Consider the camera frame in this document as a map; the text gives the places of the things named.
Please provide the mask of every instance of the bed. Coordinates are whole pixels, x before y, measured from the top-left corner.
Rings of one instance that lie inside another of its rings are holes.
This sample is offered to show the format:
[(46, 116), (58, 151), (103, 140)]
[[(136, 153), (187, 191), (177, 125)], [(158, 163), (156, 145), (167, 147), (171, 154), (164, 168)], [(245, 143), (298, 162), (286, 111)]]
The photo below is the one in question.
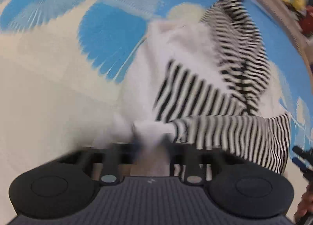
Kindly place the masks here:
[[(1, 223), (15, 215), (7, 191), (18, 174), (90, 145), (107, 127), (120, 107), (123, 79), (148, 22), (198, 22), (215, 2), (0, 0), (0, 170), (5, 175), (0, 178)], [(306, 43), (276, 0), (243, 4), (276, 67), (281, 105), (293, 118), (291, 146), (308, 148), (313, 104)], [(289, 166), (287, 177), (297, 181), (300, 172)], [(296, 185), (295, 202), (303, 185)]]

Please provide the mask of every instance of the black and white striped fabric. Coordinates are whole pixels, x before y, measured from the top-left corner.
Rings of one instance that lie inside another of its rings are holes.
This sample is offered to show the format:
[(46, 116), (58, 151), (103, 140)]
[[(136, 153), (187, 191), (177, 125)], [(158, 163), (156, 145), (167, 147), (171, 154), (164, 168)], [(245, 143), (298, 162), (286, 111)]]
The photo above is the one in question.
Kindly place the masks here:
[(219, 0), (203, 15), (217, 44), (218, 67), (228, 88), (255, 115), (270, 68), (263, 39), (240, 0)]
[(174, 142), (221, 147), (282, 173), (290, 142), (289, 116), (249, 116), (245, 104), (170, 60), (155, 100), (156, 120), (173, 124)]

